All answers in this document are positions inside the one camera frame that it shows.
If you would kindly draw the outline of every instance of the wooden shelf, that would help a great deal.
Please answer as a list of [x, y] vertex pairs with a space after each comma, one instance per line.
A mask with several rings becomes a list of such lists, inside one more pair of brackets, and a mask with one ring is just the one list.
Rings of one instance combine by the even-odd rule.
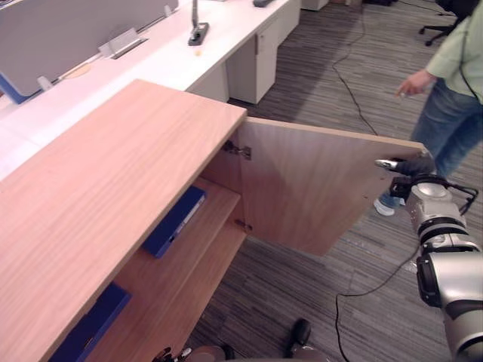
[[88, 361], [150, 362], [183, 347], [231, 263], [244, 232], [226, 222], [240, 196], [204, 179], [206, 201], [161, 259], [139, 249], [114, 282], [132, 299]]

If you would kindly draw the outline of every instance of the jeans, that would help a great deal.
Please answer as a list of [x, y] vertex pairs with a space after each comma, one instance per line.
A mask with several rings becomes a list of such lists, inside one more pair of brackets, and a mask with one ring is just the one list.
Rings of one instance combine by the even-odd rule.
[[[474, 97], [459, 94], [438, 79], [421, 112], [411, 136], [421, 142], [435, 159], [438, 175], [448, 177], [471, 149], [483, 140], [483, 105]], [[389, 191], [380, 202], [399, 205]]]

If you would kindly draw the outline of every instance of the office chair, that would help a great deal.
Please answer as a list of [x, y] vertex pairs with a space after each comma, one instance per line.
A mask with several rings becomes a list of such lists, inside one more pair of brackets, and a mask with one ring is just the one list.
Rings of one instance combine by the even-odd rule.
[[448, 36], [451, 32], [465, 20], [466, 17], [472, 14], [473, 10], [475, 10], [476, 5], [479, 3], [479, 0], [436, 0], [436, 4], [441, 6], [445, 11], [450, 11], [456, 15], [456, 21], [453, 25], [447, 26], [433, 26], [427, 25], [423, 26], [420, 29], [420, 34], [424, 34], [426, 29], [429, 30], [438, 30], [440, 33], [433, 36], [430, 40], [426, 41], [424, 44], [427, 47], [430, 47], [432, 43], [443, 36]]

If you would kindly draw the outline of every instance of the blue folder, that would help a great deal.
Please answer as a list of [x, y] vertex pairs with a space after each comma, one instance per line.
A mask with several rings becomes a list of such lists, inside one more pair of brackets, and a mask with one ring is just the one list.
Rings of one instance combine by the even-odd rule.
[[203, 190], [190, 186], [144, 241], [143, 248], [156, 258], [160, 258], [205, 200], [205, 196]]
[[130, 298], [127, 292], [111, 283], [99, 296], [94, 307], [72, 328], [49, 361], [84, 361]]

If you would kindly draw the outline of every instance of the green shirt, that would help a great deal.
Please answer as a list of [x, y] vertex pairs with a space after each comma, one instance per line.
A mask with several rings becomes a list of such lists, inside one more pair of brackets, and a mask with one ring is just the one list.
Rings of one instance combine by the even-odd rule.
[[460, 73], [461, 47], [466, 36], [463, 55], [463, 74], [471, 88], [483, 104], [483, 0], [446, 38], [435, 56], [429, 61], [426, 70], [443, 78], [451, 90], [473, 96]]

